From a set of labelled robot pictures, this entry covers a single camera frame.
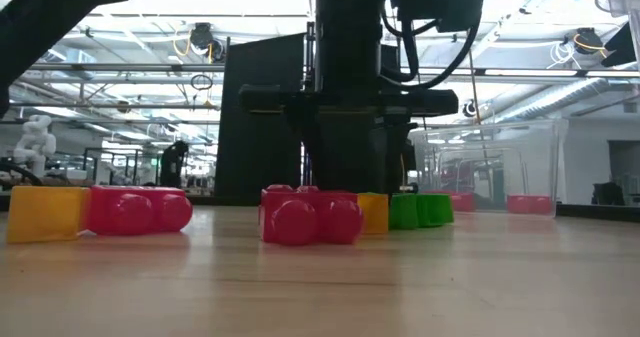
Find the black panel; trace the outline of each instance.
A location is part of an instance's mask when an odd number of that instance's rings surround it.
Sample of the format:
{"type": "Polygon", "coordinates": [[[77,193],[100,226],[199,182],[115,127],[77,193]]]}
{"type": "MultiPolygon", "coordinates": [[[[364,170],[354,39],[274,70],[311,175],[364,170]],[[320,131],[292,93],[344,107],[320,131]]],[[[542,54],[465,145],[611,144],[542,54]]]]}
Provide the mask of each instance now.
{"type": "Polygon", "coordinates": [[[640,208],[558,204],[558,217],[578,217],[605,221],[640,223],[640,208]]]}
{"type": "Polygon", "coordinates": [[[245,84],[298,91],[304,35],[233,45],[225,66],[216,199],[224,204],[258,204],[271,184],[300,183],[300,141],[284,115],[250,115],[238,94],[245,84]]]}

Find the black cable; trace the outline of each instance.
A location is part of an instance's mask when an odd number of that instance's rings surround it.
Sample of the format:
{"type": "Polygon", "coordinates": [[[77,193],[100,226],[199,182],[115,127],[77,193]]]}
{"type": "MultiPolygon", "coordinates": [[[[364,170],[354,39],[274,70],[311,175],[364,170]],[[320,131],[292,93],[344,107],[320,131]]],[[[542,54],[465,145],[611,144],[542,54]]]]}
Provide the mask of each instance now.
{"type": "Polygon", "coordinates": [[[36,177],[31,171],[26,170],[12,162],[0,162],[0,172],[18,172],[22,175],[22,179],[28,178],[31,181],[32,186],[42,186],[42,180],[36,177]]]}
{"type": "MultiPolygon", "coordinates": [[[[389,31],[389,33],[391,33],[392,35],[396,36],[396,37],[402,37],[402,32],[398,31],[397,29],[393,28],[393,26],[391,25],[391,23],[389,23],[389,18],[387,17],[387,10],[385,8],[385,2],[387,0],[381,0],[381,6],[380,6],[380,11],[382,14],[382,22],[384,23],[384,27],[387,29],[387,31],[389,31]]],[[[428,30],[432,29],[433,27],[436,27],[438,25],[438,20],[433,20],[427,24],[425,24],[424,26],[411,31],[413,36],[417,36],[419,34],[422,34],[424,32],[427,32],[428,30]]]]}
{"type": "Polygon", "coordinates": [[[409,74],[392,70],[385,66],[382,66],[380,73],[395,82],[411,82],[419,73],[420,63],[418,61],[418,46],[416,45],[416,39],[411,33],[412,22],[410,20],[402,21],[402,41],[405,46],[405,52],[407,53],[407,60],[409,61],[409,74]]]}
{"type": "Polygon", "coordinates": [[[453,71],[455,71],[460,66],[462,61],[464,61],[465,57],[467,56],[467,54],[469,54],[469,51],[471,50],[471,47],[473,46],[473,42],[475,41],[476,36],[478,36],[478,30],[479,29],[480,29],[480,19],[478,19],[478,22],[476,24],[474,24],[469,29],[469,33],[467,35],[467,40],[464,41],[464,45],[462,46],[462,49],[460,49],[460,52],[458,53],[456,58],[453,59],[453,61],[449,65],[449,67],[447,67],[440,75],[438,75],[437,77],[435,77],[434,79],[432,79],[429,82],[419,83],[417,85],[407,86],[407,85],[403,85],[403,84],[398,84],[398,83],[396,83],[396,81],[393,81],[393,80],[387,78],[384,75],[382,77],[384,78],[384,80],[387,83],[390,83],[395,87],[400,87],[404,91],[415,91],[415,90],[419,90],[419,89],[430,89],[430,88],[433,88],[433,87],[439,85],[440,83],[444,82],[447,78],[449,78],[451,76],[451,74],[453,73],[453,71]]]}

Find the plastic building block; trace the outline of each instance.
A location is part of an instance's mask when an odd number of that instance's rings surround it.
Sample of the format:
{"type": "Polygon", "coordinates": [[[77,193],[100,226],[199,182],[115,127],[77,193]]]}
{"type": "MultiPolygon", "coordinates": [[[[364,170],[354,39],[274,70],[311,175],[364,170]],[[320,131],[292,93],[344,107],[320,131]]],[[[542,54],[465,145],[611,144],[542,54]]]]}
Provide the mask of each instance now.
{"type": "Polygon", "coordinates": [[[91,187],[87,229],[99,235],[179,232],[193,207],[185,192],[162,187],[91,187]]]}
{"type": "Polygon", "coordinates": [[[421,228],[440,227],[453,223],[452,196],[426,194],[417,197],[418,224],[421,228]]]}
{"type": "Polygon", "coordinates": [[[355,243],[364,223],[357,202],[353,193],[270,186],[262,191],[260,236],[264,242],[283,245],[355,243]]]}
{"type": "Polygon", "coordinates": [[[358,205],[364,215],[364,234],[389,232],[389,197],[387,195],[360,194],[358,205]]]}
{"type": "Polygon", "coordinates": [[[302,246],[313,243],[318,233],[318,216],[311,205],[294,199],[273,213],[274,240],[283,245],[302,246]]]}
{"type": "Polygon", "coordinates": [[[428,191],[427,194],[447,194],[451,196],[453,210],[456,212],[475,212],[476,204],[473,193],[452,191],[428,191]]]}
{"type": "Polygon", "coordinates": [[[86,188],[18,186],[11,191],[8,243],[69,241],[83,231],[86,188]]]}
{"type": "Polygon", "coordinates": [[[553,214],[553,202],[549,196],[531,196],[531,213],[537,215],[553,214]]]}
{"type": "Polygon", "coordinates": [[[418,228],[417,195],[396,194],[391,198],[389,229],[412,230],[418,228]]]}
{"type": "Polygon", "coordinates": [[[350,193],[317,193],[312,204],[319,218],[318,239],[325,243],[353,244],[364,227],[358,196],[350,193]]]}
{"type": "Polygon", "coordinates": [[[507,196],[507,210],[514,214],[550,215],[553,213],[553,203],[549,196],[507,196]]]}

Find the wall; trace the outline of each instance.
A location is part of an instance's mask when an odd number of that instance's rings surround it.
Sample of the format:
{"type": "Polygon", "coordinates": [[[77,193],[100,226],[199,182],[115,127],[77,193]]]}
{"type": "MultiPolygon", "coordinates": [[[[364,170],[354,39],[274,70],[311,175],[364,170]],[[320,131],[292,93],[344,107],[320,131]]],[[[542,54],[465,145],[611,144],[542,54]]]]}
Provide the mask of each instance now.
{"type": "Polygon", "coordinates": [[[612,141],[609,150],[612,176],[640,176],[640,142],[612,141]]]}
{"type": "Polygon", "coordinates": [[[566,203],[590,204],[593,184],[609,181],[609,141],[640,141],[640,121],[569,120],[564,142],[566,203]]]}

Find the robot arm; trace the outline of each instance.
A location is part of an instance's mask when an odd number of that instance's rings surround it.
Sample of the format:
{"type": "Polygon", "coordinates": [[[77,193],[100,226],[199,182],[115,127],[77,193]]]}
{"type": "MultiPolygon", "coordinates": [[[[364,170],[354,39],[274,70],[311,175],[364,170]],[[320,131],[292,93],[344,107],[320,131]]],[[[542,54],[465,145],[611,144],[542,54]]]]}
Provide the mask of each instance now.
{"type": "Polygon", "coordinates": [[[47,133],[45,137],[44,145],[41,147],[42,154],[47,157],[52,157],[56,153],[56,136],[47,133]]]}

